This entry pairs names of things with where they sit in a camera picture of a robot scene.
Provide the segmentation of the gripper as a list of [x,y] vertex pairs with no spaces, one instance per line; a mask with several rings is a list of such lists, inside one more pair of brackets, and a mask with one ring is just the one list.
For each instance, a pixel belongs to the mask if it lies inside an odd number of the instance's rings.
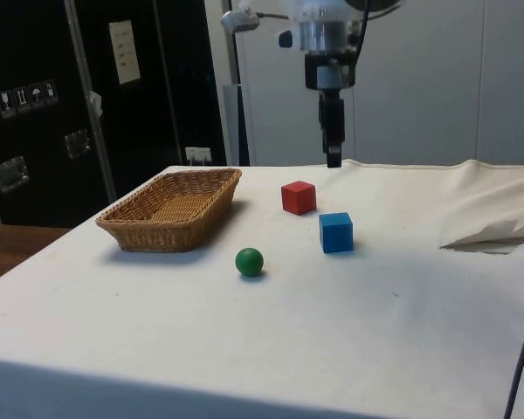
[[319,122],[322,149],[329,168],[341,166],[341,146],[345,141],[344,100],[339,90],[355,84],[355,52],[310,52],[305,55],[305,81],[308,89],[321,91]]

